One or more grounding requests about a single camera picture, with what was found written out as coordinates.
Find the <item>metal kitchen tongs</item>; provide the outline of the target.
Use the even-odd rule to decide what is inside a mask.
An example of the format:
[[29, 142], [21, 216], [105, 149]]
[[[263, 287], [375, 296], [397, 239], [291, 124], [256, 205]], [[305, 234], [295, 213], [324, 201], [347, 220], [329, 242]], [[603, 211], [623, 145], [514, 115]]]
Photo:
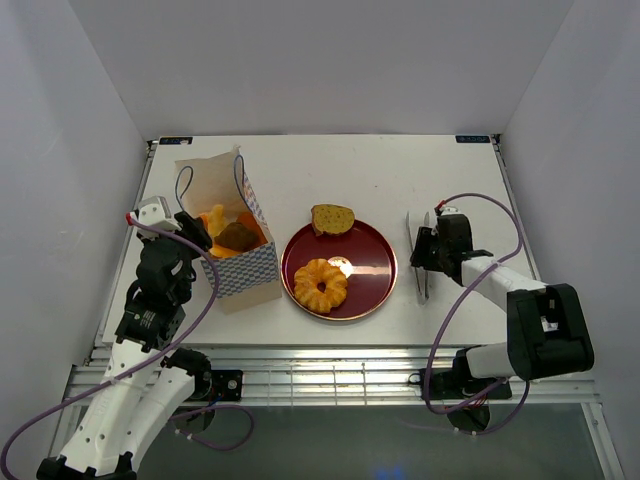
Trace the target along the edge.
[[420, 253], [420, 230], [429, 225], [429, 213], [415, 216], [411, 211], [405, 215], [405, 230], [410, 249], [410, 266], [413, 269], [419, 305], [425, 305], [430, 298], [428, 271], [422, 266]]

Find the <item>long twisted bread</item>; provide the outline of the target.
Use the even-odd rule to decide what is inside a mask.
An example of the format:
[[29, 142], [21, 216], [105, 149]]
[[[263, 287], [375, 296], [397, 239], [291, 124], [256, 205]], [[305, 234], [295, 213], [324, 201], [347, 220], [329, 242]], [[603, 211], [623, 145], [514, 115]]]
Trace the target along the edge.
[[[199, 215], [199, 218], [202, 220], [205, 230], [208, 230], [208, 215], [202, 213]], [[239, 252], [217, 244], [213, 244], [209, 249], [209, 255], [215, 259], [225, 259], [239, 255]]]

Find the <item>small croissant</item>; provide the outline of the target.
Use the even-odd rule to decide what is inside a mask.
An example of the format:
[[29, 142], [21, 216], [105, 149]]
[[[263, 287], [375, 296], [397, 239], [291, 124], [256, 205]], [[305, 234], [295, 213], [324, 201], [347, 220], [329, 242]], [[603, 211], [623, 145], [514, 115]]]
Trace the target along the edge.
[[207, 230], [212, 238], [217, 237], [227, 226], [229, 220], [225, 216], [222, 204], [216, 204], [207, 214]]

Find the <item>dark brown bread wedge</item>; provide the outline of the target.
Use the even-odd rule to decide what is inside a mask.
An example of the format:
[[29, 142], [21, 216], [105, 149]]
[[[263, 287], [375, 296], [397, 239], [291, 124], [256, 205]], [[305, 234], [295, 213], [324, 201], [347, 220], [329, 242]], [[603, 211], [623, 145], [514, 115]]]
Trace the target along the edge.
[[252, 249], [256, 235], [238, 222], [229, 225], [214, 238], [214, 244], [238, 251], [247, 252]]

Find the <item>blue checkered paper bag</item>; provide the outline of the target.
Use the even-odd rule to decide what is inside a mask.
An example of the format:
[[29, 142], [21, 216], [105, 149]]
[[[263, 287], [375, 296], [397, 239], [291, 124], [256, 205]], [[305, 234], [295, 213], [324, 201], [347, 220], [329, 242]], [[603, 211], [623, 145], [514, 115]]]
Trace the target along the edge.
[[175, 163], [179, 206], [200, 219], [212, 246], [202, 262], [227, 314], [281, 296], [276, 245], [238, 148]]

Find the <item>orange oval bread loaf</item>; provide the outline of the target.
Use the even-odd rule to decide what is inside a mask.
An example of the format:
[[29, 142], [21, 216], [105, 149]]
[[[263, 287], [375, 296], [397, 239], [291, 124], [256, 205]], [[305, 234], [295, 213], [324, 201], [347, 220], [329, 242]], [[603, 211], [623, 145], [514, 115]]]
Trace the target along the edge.
[[252, 244], [252, 249], [258, 248], [268, 242], [262, 227], [250, 212], [243, 212], [238, 215], [236, 221], [252, 231], [256, 235], [256, 241]]

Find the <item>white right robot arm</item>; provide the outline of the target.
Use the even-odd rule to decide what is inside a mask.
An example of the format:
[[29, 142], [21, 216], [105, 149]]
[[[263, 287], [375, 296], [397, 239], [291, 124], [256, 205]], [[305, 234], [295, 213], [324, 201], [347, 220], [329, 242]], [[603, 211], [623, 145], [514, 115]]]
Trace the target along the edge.
[[593, 368], [595, 353], [575, 288], [533, 280], [475, 248], [463, 213], [438, 209], [435, 225], [418, 230], [411, 265], [444, 274], [464, 297], [479, 293], [506, 315], [504, 342], [462, 349], [447, 370], [423, 370], [423, 399], [469, 401], [512, 377], [531, 381]]

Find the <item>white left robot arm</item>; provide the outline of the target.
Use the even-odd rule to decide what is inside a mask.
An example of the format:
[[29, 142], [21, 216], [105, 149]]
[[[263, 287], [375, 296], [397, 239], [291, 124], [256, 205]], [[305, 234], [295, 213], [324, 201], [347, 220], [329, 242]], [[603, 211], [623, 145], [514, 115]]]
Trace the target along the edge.
[[176, 335], [192, 297], [192, 263], [212, 246], [204, 223], [184, 211], [156, 215], [148, 207], [129, 213], [127, 221], [137, 227], [143, 249], [103, 388], [61, 452], [41, 462], [39, 479], [136, 478], [172, 413], [211, 390], [209, 360], [181, 348]]

